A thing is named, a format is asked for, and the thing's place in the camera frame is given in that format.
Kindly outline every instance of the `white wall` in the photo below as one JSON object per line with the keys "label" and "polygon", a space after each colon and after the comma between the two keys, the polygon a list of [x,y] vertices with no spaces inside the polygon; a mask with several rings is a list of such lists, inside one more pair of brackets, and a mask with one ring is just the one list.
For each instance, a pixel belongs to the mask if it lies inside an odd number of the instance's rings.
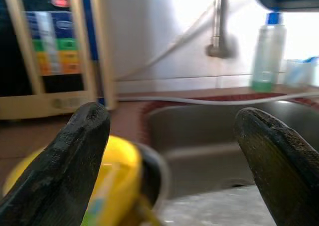
{"label": "white wall", "polygon": [[[144,65],[182,34],[213,0],[106,0],[116,76]],[[249,85],[258,30],[268,11],[257,0],[229,0],[227,37],[234,59],[208,57],[212,14],[182,47],[117,84],[119,92],[175,91]],[[286,58],[318,54],[319,13],[285,13]]]}

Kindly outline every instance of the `stainless steel sink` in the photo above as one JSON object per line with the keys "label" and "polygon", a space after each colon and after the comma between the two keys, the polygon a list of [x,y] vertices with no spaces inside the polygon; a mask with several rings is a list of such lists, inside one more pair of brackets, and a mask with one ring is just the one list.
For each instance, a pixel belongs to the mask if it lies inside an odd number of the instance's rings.
{"label": "stainless steel sink", "polygon": [[235,116],[245,107],[274,115],[319,149],[319,112],[298,103],[191,105],[155,110],[148,115],[151,145],[170,166],[173,198],[254,184],[233,134]]}

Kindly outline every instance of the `blue bottle cap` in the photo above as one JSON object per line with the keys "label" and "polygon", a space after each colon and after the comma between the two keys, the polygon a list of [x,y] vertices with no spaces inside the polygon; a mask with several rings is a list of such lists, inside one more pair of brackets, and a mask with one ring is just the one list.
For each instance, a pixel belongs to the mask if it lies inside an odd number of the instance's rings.
{"label": "blue bottle cap", "polygon": [[267,24],[281,24],[282,18],[279,12],[271,12],[267,14]]}

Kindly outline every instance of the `sink drain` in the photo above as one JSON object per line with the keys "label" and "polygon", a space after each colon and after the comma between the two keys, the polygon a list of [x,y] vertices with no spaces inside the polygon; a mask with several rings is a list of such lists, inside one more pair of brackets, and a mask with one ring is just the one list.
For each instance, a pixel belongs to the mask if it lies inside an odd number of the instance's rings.
{"label": "sink drain", "polygon": [[220,189],[226,190],[226,189],[245,187],[249,185],[254,185],[254,183],[244,179],[228,179],[220,184]]}

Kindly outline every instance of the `cable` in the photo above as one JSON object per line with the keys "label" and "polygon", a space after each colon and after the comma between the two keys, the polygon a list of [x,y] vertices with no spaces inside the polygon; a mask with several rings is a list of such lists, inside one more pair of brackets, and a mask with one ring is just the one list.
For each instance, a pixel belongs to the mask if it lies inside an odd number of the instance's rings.
{"label": "cable", "polygon": [[161,60],[163,57],[165,57],[167,54],[171,53],[176,47],[179,46],[188,36],[189,33],[200,23],[200,21],[206,16],[206,14],[214,8],[215,6],[215,0],[209,4],[207,9],[195,20],[194,23],[191,24],[189,28],[187,28],[184,33],[179,35],[174,41],[172,41],[165,50],[163,50],[158,56],[155,56],[154,58],[150,59],[145,65],[136,67],[132,70],[129,70],[123,75],[117,76],[116,81],[123,80],[131,75],[134,75],[146,68],[149,68],[153,66],[155,63],[157,63],[159,60]]}
{"label": "cable", "polygon": [[147,102],[147,101],[162,101],[162,102],[175,102],[175,103],[187,103],[196,105],[216,105],[216,106],[231,106],[231,105],[251,105],[258,103],[266,103],[272,101],[281,101],[294,98],[304,98],[304,97],[315,97],[319,96],[319,92],[312,93],[298,93],[290,94],[278,97],[246,100],[246,101],[208,101],[208,100],[196,100],[196,99],[186,99],[186,98],[171,98],[171,97],[123,97],[119,98],[120,102]]}

